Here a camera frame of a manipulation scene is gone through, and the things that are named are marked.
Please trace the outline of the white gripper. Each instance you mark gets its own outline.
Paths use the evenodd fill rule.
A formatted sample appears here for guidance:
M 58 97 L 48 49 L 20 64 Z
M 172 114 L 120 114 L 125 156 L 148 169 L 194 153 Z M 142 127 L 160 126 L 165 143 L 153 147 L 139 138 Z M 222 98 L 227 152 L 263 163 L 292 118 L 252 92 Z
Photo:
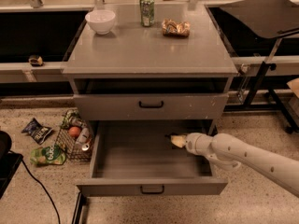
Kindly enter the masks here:
M 176 147 L 186 146 L 188 152 L 198 156 L 213 154 L 211 147 L 212 137 L 204 133 L 190 133 L 186 135 L 172 135 L 171 143 Z

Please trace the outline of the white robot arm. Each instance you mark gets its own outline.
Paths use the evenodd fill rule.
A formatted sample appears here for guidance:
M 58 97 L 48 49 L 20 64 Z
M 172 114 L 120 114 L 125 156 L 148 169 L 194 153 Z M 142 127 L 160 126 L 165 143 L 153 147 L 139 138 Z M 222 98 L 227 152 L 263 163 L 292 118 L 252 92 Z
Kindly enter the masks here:
M 204 133 L 172 134 L 170 141 L 212 164 L 233 171 L 245 164 L 296 197 L 299 196 L 299 161 L 251 146 L 226 133 L 209 136 Z

